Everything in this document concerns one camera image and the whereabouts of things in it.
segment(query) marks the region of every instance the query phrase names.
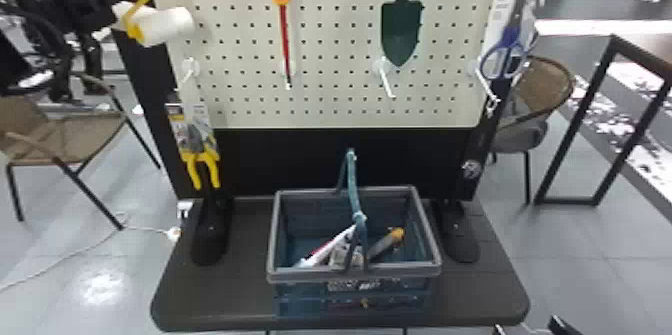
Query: blue scissors handle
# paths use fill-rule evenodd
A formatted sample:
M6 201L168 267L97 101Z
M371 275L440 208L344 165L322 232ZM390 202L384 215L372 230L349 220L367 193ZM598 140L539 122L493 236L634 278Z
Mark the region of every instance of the blue scissors handle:
M522 64L509 72L514 56L518 56L521 62L527 58L525 47L518 41L520 28L507 27L502 34L502 39L488 50L481 58L479 70L487 80L511 79L522 69ZM488 70L486 64L495 59L494 69Z

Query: yellow pliers handle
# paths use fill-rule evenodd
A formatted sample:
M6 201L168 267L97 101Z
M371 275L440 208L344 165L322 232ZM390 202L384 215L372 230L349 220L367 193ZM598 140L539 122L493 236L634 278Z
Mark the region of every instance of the yellow pliers handle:
M219 168L217 167L219 154L217 154L217 152L210 148L209 151L206 152L197 154L193 152L181 152L180 155L182 157L182 161L187 164L187 172L189 173L189 177L191 177L191 182L194 185L194 189L201 190L201 188L203 188L201 177L198 174L198 169L196 168L196 163L198 162L203 162L208 167L212 186L215 189L219 189L222 186L221 182L219 181Z

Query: basket handle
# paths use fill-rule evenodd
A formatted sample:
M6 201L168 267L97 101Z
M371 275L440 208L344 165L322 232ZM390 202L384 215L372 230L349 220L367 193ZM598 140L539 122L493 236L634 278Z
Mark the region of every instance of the basket handle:
M343 163L341 163L341 171L338 175L338 181L336 182L335 192L343 190L343 183L345 181L345 176L347 174L348 182L348 198L350 199L350 209L352 210L352 221L355 223L355 230L352 232L352 239L350 240L350 248L348 253L345 256L345 267L339 272L346 274L350 270L350 265L352 264L352 258L355 253L355 247L357 243L361 241L362 243L362 254L364 259L364 270L369 270L369 261L366 257L366 254L369 250L368 244L368 232L366 229L366 215L362 212L362 206L359 203L359 193L357 192L357 168L356 168L357 155L355 155L355 150L349 148L345 153L343 158Z

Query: black panel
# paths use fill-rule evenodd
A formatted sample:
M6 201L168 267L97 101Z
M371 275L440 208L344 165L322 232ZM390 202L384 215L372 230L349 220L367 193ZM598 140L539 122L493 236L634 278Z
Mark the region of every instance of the black panel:
M360 185L415 185L447 197L469 129L217 129L222 183L235 195L332 187L347 148Z
M30 74L30 65L16 51L14 44L0 31L0 88L4 89Z

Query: pliers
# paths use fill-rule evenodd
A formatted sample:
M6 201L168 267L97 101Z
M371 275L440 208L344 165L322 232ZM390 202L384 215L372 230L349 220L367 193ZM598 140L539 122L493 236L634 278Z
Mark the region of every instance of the pliers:
M182 161L187 164L187 172L191 177L194 189L201 190L203 184L201 177L198 174L197 163L203 162L210 171L210 182L215 189L221 187L219 181L219 168L217 162L219 161L219 153L215 148L214 142L210 139L204 142L201 137L201 132L195 125L187 126L187 139L183 142L180 148L180 157Z

